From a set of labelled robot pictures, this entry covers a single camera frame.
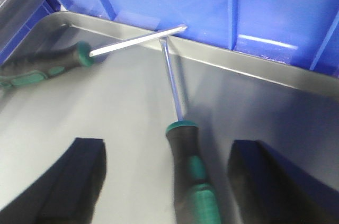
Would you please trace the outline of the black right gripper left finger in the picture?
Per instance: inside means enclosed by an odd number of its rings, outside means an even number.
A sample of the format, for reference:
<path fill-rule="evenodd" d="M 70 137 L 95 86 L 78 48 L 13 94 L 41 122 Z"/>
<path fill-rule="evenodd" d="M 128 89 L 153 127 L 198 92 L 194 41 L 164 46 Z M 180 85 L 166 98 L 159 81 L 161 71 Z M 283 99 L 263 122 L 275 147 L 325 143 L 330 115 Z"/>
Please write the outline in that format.
<path fill-rule="evenodd" d="M 44 174 L 1 210 L 1 223 L 91 223 L 105 177 L 104 141 L 76 138 Z"/>

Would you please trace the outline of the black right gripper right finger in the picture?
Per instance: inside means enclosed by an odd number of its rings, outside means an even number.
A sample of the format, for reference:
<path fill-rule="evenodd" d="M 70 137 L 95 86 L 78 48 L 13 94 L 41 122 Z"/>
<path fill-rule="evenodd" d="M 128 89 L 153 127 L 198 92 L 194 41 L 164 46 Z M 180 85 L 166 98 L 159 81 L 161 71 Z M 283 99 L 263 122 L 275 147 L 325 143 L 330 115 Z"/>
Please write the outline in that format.
<path fill-rule="evenodd" d="M 338 223 L 338 191 L 262 141 L 234 140 L 227 175 L 243 223 Z"/>

